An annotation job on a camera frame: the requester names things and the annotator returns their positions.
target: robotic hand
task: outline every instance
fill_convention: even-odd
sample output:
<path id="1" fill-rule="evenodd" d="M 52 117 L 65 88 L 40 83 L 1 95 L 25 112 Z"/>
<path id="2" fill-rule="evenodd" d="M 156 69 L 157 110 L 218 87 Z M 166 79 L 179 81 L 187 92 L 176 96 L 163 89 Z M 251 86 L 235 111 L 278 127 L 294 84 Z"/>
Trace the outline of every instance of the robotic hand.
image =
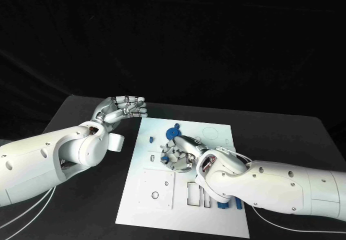
<path id="1" fill-rule="evenodd" d="M 124 137 L 110 132 L 123 119 L 148 116 L 144 107 L 143 97 L 108 97 L 79 126 L 1 146 L 0 207 L 35 197 L 98 165 L 107 150 L 120 152 Z"/>
<path id="2" fill-rule="evenodd" d="M 172 148 L 176 162 L 167 157 Z M 221 203 L 228 203 L 235 196 L 251 206 L 278 213 L 324 216 L 346 221 L 345 172 L 252 161 L 223 147 L 209 149 L 189 136 L 176 136 L 169 141 L 160 161 L 177 173 L 190 171 L 195 163 L 195 182 Z"/>

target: robotic arm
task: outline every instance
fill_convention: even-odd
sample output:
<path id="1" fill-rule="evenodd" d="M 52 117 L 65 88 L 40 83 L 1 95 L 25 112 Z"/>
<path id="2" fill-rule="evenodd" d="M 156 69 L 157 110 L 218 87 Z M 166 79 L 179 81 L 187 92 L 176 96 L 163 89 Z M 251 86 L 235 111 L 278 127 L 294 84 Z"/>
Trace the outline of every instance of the robotic arm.
<path id="1" fill-rule="evenodd" d="M 97 166 L 107 150 L 120 152 L 124 137 L 110 132 L 123 119 L 147 117 L 144 107 L 143 97 L 108 97 L 79 126 L 1 146 L 0 207 L 35 197 Z"/>
<path id="2" fill-rule="evenodd" d="M 170 148 L 177 158 L 174 163 L 167 157 Z M 223 147 L 209 149 L 187 136 L 176 136 L 169 141 L 160 161 L 177 173 L 190 171 L 196 164 L 195 182 L 221 203 L 228 203 L 235 196 L 251 206 L 278 213 L 324 216 L 346 221 L 345 172 L 251 161 Z"/>

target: blue object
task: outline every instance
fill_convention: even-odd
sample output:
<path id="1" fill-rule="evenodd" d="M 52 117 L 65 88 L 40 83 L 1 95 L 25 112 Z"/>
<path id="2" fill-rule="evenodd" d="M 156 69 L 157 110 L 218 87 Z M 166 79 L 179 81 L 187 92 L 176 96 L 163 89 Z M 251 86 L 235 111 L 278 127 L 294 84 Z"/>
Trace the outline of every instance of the blue object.
<path id="1" fill-rule="evenodd" d="M 221 203 L 218 202 L 218 209 L 228 209 L 229 208 L 229 203 Z"/>
<path id="2" fill-rule="evenodd" d="M 244 209 L 244 207 L 242 207 L 242 200 L 238 198 L 238 197 L 235 197 L 235 204 L 236 204 L 236 209 Z"/>
<path id="3" fill-rule="evenodd" d="M 160 159 L 161 159 L 161 160 L 166 160 L 166 164 L 167 164 L 169 161 L 170 161 L 170 158 L 169 158 L 167 156 L 163 156 Z"/>
<path id="4" fill-rule="evenodd" d="M 179 124 L 176 123 L 176 124 L 174 124 L 174 127 L 172 127 L 172 128 L 167 130 L 167 132 L 166 132 L 166 138 L 167 138 L 169 140 L 172 140 L 176 136 L 182 136 L 182 132 L 180 132 L 179 128 L 180 128 L 180 126 L 179 126 Z"/>

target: table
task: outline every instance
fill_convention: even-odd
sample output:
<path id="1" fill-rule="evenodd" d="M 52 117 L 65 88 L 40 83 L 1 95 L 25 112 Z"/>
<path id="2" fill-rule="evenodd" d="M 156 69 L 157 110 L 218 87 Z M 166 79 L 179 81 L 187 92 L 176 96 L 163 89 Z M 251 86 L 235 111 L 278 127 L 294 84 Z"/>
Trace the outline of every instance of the table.
<path id="1" fill-rule="evenodd" d="M 88 121 L 101 100 L 101 98 L 69 96 L 45 133 L 78 126 Z M 314 117 L 159 103 L 147 103 L 147 111 L 151 118 L 231 125 L 235 149 L 252 160 L 346 172 L 346 161 L 323 123 Z M 236 239 L 115 224 L 140 123 L 140 118 L 121 121 L 114 130 L 114 133 L 123 135 L 125 139 L 121 152 L 107 151 L 99 165 L 56 187 L 45 211 L 13 240 Z M 40 196 L 1 207 L 0 225 L 14 218 L 39 199 Z M 40 207 L 0 229 L 0 240 L 25 226 L 40 211 Z M 251 239 L 291 240 L 294 237 L 306 237 L 320 240 L 346 237 L 345 234 L 300 233 L 280 229 L 260 218 L 251 206 L 245 205 L 245 211 Z M 332 218 L 280 214 L 264 209 L 258 209 L 258 212 L 267 220 L 287 228 L 346 231 L 346 222 Z"/>

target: white robotic arm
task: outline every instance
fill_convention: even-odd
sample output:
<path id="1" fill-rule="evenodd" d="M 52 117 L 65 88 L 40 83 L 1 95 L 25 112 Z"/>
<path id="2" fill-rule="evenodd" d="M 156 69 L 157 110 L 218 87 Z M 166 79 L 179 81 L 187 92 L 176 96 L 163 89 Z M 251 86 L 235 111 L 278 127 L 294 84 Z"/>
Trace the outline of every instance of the white robotic arm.
<path id="1" fill-rule="evenodd" d="M 166 156 L 172 147 L 177 152 L 174 163 Z M 251 206 L 278 213 L 346 221 L 345 172 L 268 161 L 244 164 L 232 154 L 238 153 L 223 147 L 212 150 L 192 137 L 176 136 L 163 147 L 161 163 L 179 173 L 196 164 L 195 182 L 221 203 L 235 196 Z"/>
<path id="2" fill-rule="evenodd" d="M 144 98 L 108 97 L 91 121 L 0 147 L 0 207 L 63 183 L 98 165 L 107 150 L 120 152 L 124 137 L 110 133 L 121 119 L 147 117 Z"/>

